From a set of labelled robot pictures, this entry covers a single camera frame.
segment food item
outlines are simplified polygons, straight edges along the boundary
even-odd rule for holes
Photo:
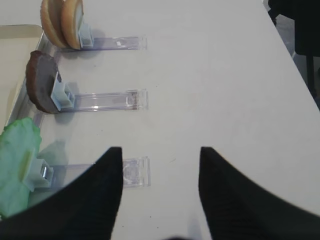
[[[28,206],[30,190],[22,183],[28,157],[38,153],[40,129],[31,118],[16,120],[0,135],[0,215],[10,217]]]
[[[42,0],[41,24],[50,42],[59,48],[68,48],[68,43],[61,29],[61,11],[64,0]]]
[[[67,43],[73,49],[80,49],[78,31],[83,20],[82,0],[66,0],[61,12],[61,27]]]
[[[52,56],[37,50],[30,53],[25,70],[26,91],[36,108],[49,114],[59,113],[51,99],[56,74],[61,82],[58,66]]]

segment bread bun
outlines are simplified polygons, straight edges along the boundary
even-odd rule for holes
[[[61,28],[65,40],[73,49],[80,49],[78,30],[84,15],[82,0],[66,0],[61,11]]]
[[[40,17],[45,35],[59,48],[68,48],[68,43],[61,29],[61,11],[64,0],[42,0]]]
[[[58,66],[52,56],[41,51],[30,53],[25,70],[26,92],[36,108],[48,114],[59,113],[51,99],[57,73],[57,79],[61,82]]]

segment black chair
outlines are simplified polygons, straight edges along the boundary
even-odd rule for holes
[[[295,52],[306,56],[307,86],[315,98],[314,57],[320,57],[320,1],[269,0],[268,3],[268,13],[275,25],[278,15],[284,15],[295,22]]]

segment gray floor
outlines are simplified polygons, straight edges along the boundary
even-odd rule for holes
[[[263,0],[263,4],[267,10],[269,10],[268,0]],[[298,55],[295,52],[295,22],[285,16],[279,15],[277,17],[276,29],[278,30],[286,48],[288,49],[292,59],[297,66],[301,76],[304,81],[307,81],[307,69],[306,69],[306,57]],[[320,58],[314,58],[314,69],[315,72],[320,68]],[[315,87],[318,91],[318,96],[320,96],[320,78],[318,74],[315,74]]]

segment white table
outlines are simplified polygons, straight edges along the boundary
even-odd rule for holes
[[[40,2],[3,0],[0,24],[40,24]],[[151,187],[123,191],[113,239],[210,238],[198,194],[201,146],[320,215],[320,114],[260,0],[84,0],[84,8],[95,34],[148,40],[147,51],[103,52],[86,69],[61,69],[82,93],[146,88],[148,111],[84,114],[43,143],[71,131],[71,164],[117,145],[124,158],[150,158]]]

